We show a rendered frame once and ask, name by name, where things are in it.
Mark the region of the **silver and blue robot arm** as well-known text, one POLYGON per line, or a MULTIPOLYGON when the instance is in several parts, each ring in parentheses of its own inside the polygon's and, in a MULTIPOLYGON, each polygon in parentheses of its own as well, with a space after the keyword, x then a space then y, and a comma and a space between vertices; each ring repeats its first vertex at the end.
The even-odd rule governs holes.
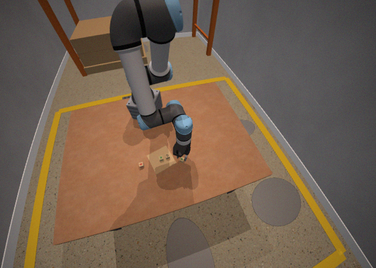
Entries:
POLYGON ((150 85, 167 82, 173 77, 168 61, 170 42, 183 30, 183 15, 179 0, 122 0, 110 20, 110 40, 119 54, 126 80, 137 105, 141 130, 172 122, 176 137, 185 142, 192 136, 193 121, 178 100, 156 110, 150 85), (150 37, 151 36, 151 37, 150 37), (151 61, 144 66, 141 38, 150 41, 151 61))

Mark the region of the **tan square mat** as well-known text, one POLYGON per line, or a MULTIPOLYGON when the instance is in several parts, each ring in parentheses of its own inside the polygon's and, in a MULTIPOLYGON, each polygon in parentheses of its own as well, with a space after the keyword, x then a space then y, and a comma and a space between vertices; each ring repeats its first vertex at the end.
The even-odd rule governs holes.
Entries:
POLYGON ((172 156, 172 154, 170 153, 170 151, 168 150, 167 146, 164 146, 156 151, 154 151, 153 153, 147 155, 147 158, 152 166, 152 168, 154 169, 155 173, 158 174, 162 171, 164 171, 165 169, 171 167, 172 165, 176 164, 176 161, 174 159, 174 157, 172 156), (166 159, 165 158, 165 154, 169 154, 170 158, 169 159, 166 159), (159 156, 163 156, 163 161, 160 161, 159 160, 159 156))

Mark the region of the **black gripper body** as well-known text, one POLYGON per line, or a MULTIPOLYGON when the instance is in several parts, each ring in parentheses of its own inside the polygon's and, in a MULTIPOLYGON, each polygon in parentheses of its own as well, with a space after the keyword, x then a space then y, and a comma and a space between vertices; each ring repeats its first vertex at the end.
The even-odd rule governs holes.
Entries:
MULTIPOLYGON (((192 137, 191 137, 192 138, 192 137)), ((176 138, 176 143, 173 147, 173 155, 182 157, 190 153, 191 138, 188 141, 182 142, 176 138)))

